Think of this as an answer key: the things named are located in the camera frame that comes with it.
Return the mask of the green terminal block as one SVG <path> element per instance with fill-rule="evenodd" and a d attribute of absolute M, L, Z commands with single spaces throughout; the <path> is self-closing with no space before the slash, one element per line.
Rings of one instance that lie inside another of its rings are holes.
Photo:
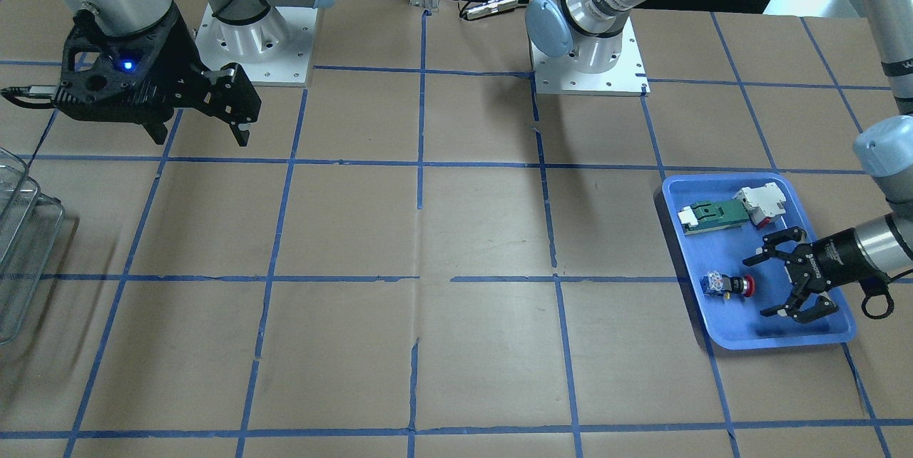
<path fill-rule="evenodd" d="M 737 228 L 750 220 L 746 208 L 736 199 L 718 202 L 700 201 L 685 205 L 676 215 L 687 235 L 710 233 L 724 230 L 724 228 Z"/>

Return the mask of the white circuit breaker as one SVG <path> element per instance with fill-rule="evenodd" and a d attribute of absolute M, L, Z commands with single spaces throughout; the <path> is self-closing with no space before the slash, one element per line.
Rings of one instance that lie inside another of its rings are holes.
<path fill-rule="evenodd" d="M 762 187 L 744 187 L 733 197 L 743 205 L 753 226 L 764 228 L 786 214 L 786 197 L 779 185 L 767 182 Z"/>

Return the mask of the red emergency stop button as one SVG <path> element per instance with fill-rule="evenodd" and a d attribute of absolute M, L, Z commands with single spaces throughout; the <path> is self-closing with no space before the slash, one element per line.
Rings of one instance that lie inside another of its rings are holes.
<path fill-rule="evenodd" d="M 756 292 L 756 282 L 750 275 L 728 276 L 719 270 L 711 270 L 700 280 L 705 295 L 731 298 L 733 295 L 751 297 Z"/>

